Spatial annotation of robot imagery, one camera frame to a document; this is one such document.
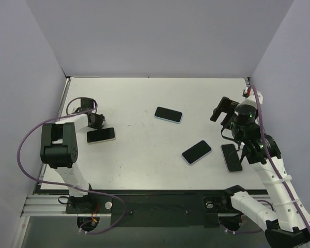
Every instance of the gray wall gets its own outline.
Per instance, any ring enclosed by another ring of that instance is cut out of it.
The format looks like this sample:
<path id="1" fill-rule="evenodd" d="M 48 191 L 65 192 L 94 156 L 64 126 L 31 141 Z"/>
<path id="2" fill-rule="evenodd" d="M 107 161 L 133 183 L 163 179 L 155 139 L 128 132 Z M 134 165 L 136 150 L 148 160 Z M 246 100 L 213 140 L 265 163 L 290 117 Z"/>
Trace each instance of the gray wall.
<path id="1" fill-rule="evenodd" d="M 251 76 L 293 0 L 26 0 L 66 75 Z"/>
<path id="2" fill-rule="evenodd" d="M 310 0 L 295 0 L 252 76 L 265 130 L 310 212 Z"/>
<path id="3" fill-rule="evenodd" d="M 40 121 L 57 114 L 64 74 L 24 0 L 0 0 L 0 248 L 10 247 L 33 182 L 18 169 L 16 150 Z M 40 170 L 39 132 L 22 152 L 25 168 Z"/>

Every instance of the smartphone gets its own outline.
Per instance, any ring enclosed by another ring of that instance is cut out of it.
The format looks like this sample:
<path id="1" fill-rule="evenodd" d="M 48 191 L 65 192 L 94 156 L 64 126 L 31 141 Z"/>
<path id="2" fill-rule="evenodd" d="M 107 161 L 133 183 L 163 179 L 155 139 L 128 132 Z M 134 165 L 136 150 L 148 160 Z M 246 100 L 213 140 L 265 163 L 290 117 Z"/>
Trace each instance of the smartphone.
<path id="1" fill-rule="evenodd" d="M 240 172 L 242 166 L 234 144 L 222 145 L 222 153 L 229 172 Z"/>
<path id="2" fill-rule="evenodd" d="M 200 141 L 187 151 L 184 151 L 182 157 L 189 165 L 192 165 L 210 152 L 211 147 L 205 141 Z"/>
<path id="3" fill-rule="evenodd" d="M 164 107 L 157 107 L 154 117 L 161 120 L 167 120 L 173 123 L 180 123 L 182 119 L 182 112 L 169 110 Z"/>
<path id="4" fill-rule="evenodd" d="M 87 143 L 93 144 L 97 142 L 112 141 L 116 138 L 114 128 L 104 128 L 94 131 L 89 131 L 86 134 Z"/>

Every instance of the white table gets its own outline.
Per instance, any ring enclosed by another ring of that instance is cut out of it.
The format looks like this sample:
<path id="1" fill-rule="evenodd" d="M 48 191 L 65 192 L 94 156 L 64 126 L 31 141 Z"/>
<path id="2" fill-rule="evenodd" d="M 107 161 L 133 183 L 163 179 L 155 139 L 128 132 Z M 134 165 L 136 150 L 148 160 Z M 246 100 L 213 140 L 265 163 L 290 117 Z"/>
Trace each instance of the white table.
<path id="1" fill-rule="evenodd" d="M 65 100 L 96 99 L 105 127 L 116 139 L 89 145 L 85 128 L 77 134 L 78 165 L 96 190 L 222 190 L 233 185 L 264 189 L 252 167 L 229 173 L 220 146 L 230 142 L 220 135 L 223 116 L 209 120 L 223 96 L 241 102 L 244 79 L 104 79 L 72 78 Z M 71 104 L 71 109 L 79 106 Z M 158 106 L 183 112 L 180 124 L 154 118 Z M 205 140 L 212 153 L 192 166 L 181 153 Z M 44 180 L 62 182 L 47 166 Z M 42 190 L 66 187 L 42 184 Z"/>

